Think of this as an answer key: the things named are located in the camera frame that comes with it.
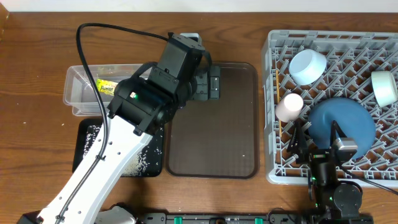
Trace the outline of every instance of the yellow label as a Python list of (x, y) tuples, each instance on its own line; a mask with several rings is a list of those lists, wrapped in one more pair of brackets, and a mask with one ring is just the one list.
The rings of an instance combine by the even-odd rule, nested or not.
[(112, 81), (107, 81), (107, 80), (97, 79), (96, 85), (97, 85), (98, 91), (103, 92), (107, 95), (113, 96), (114, 89), (116, 88), (116, 85), (118, 85), (118, 83), (112, 82)]

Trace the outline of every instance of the white backdrop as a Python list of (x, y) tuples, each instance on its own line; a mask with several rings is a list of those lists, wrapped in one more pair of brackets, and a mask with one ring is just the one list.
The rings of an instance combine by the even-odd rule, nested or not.
[(398, 12), (398, 0), (0, 0), (10, 12)]

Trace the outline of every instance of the wooden stick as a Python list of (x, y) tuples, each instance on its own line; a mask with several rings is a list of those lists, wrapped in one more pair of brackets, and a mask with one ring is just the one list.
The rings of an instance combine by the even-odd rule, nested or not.
[[(279, 103), (280, 101), (280, 96), (279, 96), (279, 71), (278, 69), (276, 70), (276, 102)], [(279, 120), (279, 137), (282, 139), (282, 124)]]

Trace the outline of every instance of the white mug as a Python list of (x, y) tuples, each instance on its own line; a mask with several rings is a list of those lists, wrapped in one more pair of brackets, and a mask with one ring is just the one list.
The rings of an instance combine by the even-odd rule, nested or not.
[(301, 109), (303, 108), (303, 98), (296, 93), (290, 93), (286, 95), (276, 105), (275, 115), (279, 120), (283, 122), (294, 121), (300, 115)]
[(326, 57), (314, 50), (299, 52), (290, 62), (289, 72), (297, 85), (315, 82), (326, 69)]
[(387, 106), (398, 100), (396, 81), (391, 72), (372, 72), (371, 79), (373, 92), (380, 107)]

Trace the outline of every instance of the cup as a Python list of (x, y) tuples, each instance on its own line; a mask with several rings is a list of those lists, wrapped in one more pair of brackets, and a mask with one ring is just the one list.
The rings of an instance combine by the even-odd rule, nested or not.
[(290, 93), (276, 105), (275, 114), (283, 122), (294, 121), (298, 118), (303, 105), (303, 98), (300, 95)]
[(311, 49), (299, 52), (289, 65), (290, 75), (297, 85), (313, 83), (325, 69), (326, 57)]
[(373, 92), (380, 107), (387, 106), (398, 100), (396, 81), (391, 72), (372, 72), (371, 80)]

